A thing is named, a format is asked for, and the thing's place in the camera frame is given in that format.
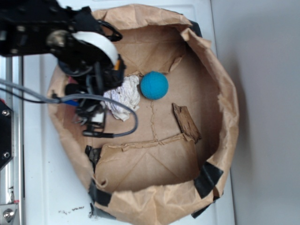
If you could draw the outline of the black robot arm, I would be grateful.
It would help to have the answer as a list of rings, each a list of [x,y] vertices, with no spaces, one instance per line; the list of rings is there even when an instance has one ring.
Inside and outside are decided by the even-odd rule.
[[[122,39],[89,7],[62,7],[55,0],[3,0],[0,3],[0,54],[3,57],[50,53],[73,82],[66,95],[103,96],[122,85],[125,64],[114,43]]]

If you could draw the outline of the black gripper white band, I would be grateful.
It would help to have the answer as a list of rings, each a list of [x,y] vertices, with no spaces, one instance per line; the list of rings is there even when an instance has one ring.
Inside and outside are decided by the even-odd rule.
[[[96,31],[66,30],[51,32],[46,44],[57,57],[60,69],[73,81],[66,85],[66,95],[89,94],[103,97],[106,91],[122,85],[125,64],[113,44],[122,35],[108,22],[99,22]],[[84,136],[116,137],[105,133],[107,107],[104,100],[74,99],[75,120],[85,125]]]

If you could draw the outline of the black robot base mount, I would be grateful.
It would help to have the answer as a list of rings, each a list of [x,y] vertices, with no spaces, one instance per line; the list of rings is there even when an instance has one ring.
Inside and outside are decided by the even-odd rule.
[[[0,170],[2,171],[14,157],[13,111],[0,99]]]

